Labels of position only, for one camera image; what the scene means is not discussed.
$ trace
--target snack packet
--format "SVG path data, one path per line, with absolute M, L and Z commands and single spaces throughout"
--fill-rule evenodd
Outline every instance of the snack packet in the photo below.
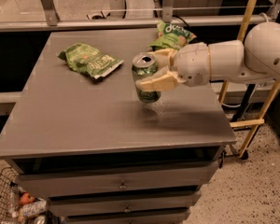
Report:
M 158 22 L 159 38 L 149 44 L 150 47 L 157 49 L 176 49 L 180 50 L 196 37 L 195 34 L 187 31 L 183 27 Z
M 123 63 L 123 60 L 103 54 L 85 43 L 72 45 L 62 51 L 58 57 L 65 60 L 73 71 L 96 79 L 107 76 Z

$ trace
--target can lid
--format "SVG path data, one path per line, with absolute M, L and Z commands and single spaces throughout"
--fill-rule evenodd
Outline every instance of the can lid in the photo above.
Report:
M 148 68 L 155 62 L 155 57 L 149 53 L 140 53 L 133 58 L 133 65 L 137 68 Z

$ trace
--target drawer knob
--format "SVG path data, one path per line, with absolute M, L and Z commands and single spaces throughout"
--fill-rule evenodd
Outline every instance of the drawer knob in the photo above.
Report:
M 121 184 L 119 185 L 119 190 L 126 190 L 128 186 L 124 184 L 124 181 L 121 181 Z
M 132 210 L 130 209 L 129 206 L 127 206 L 124 210 L 123 210 L 124 213 L 131 213 Z

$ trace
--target gray tabletop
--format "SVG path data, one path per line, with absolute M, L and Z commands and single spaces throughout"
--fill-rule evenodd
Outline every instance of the gray tabletop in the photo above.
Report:
M 235 142 L 210 85 L 179 86 L 146 105 L 136 95 L 131 65 L 156 29 L 52 33 L 0 135 L 0 157 L 102 153 Z M 57 58 L 85 42 L 124 64 L 101 82 Z

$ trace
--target concrete floor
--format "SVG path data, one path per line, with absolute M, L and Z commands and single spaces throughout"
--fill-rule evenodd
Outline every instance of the concrete floor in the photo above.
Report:
M 44 21 L 39 1 L 33 1 L 29 12 L 29 0 L 0 0 L 0 21 Z M 91 10 L 108 9 L 108 4 L 101 3 L 106 0 L 54 1 L 65 21 L 86 20 Z M 247 132 L 236 133 L 235 149 L 240 148 L 246 135 Z M 280 223 L 279 143 L 272 124 L 261 126 L 248 149 L 249 159 L 227 158 L 223 168 L 202 187 L 202 197 L 191 207 L 191 215 L 184 224 Z M 6 166 L 0 161 L 0 171 Z

